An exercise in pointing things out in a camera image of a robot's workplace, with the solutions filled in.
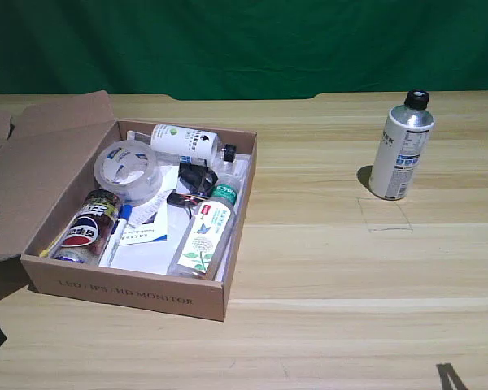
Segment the cardboard box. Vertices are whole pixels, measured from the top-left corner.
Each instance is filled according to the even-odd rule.
[[[224,143],[251,156],[224,276],[215,282],[39,258],[87,193],[97,188],[93,165],[98,154],[124,139],[128,130],[150,134],[155,123],[116,120],[103,91],[30,106],[16,123],[0,148],[1,257],[21,254],[40,293],[224,319],[255,173],[255,133],[199,128],[219,133]]]

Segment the tape roll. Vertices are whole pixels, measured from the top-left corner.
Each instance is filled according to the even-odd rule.
[[[102,188],[133,206],[151,199],[161,185],[155,152],[141,141],[107,147],[96,159],[94,176]]]

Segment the green backdrop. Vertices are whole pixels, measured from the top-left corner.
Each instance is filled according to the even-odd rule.
[[[488,89],[488,0],[0,0],[0,93]]]

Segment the small black cap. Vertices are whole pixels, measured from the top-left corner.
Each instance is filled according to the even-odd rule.
[[[428,92],[420,89],[413,89],[407,93],[405,106],[413,108],[414,110],[424,110],[427,104],[429,104],[429,98],[430,95]]]
[[[230,163],[235,160],[235,154],[237,153],[237,146],[231,145],[231,144],[226,144],[224,145],[224,149],[222,149],[224,156],[223,160],[229,161]]]

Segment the blue marker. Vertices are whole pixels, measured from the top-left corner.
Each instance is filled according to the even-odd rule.
[[[124,229],[127,226],[130,215],[132,214],[131,205],[123,205],[120,212],[120,217],[115,223],[114,230],[112,231],[111,238],[108,240],[107,247],[101,256],[99,261],[100,267],[110,267],[112,264],[112,259],[114,258],[117,247],[120,244],[121,236],[123,236]]]

